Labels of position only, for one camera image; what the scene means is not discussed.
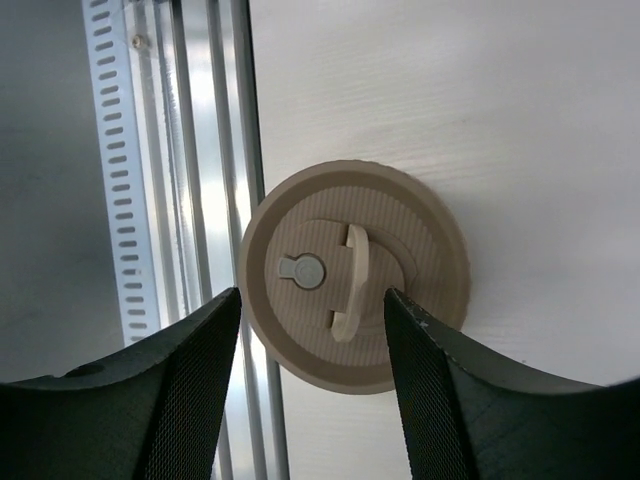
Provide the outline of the brown round lid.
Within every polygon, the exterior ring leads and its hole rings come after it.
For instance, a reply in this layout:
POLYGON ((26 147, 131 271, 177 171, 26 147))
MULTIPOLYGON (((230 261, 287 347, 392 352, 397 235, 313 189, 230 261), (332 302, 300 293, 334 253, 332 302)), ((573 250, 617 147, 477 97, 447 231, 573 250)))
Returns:
POLYGON ((297 172, 258 206, 239 286, 252 328, 282 367, 324 390, 370 395, 393 387, 386 291, 460 329, 471 267, 432 188, 386 165, 336 160, 297 172))

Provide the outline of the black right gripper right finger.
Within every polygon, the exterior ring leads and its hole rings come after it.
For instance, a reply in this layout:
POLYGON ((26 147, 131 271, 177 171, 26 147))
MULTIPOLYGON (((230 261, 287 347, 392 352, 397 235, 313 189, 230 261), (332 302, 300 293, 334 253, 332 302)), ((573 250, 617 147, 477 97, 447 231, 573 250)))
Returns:
POLYGON ((416 479, 635 479, 639 383, 595 386, 506 357, 403 293, 386 338, 416 479))

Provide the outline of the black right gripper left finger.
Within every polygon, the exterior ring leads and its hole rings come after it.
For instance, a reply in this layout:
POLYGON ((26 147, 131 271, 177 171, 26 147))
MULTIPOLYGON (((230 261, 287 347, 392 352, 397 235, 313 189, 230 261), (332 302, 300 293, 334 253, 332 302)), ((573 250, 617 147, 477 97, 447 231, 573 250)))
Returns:
POLYGON ((240 318, 229 288, 63 376, 2 384, 2 478, 210 478, 240 318))

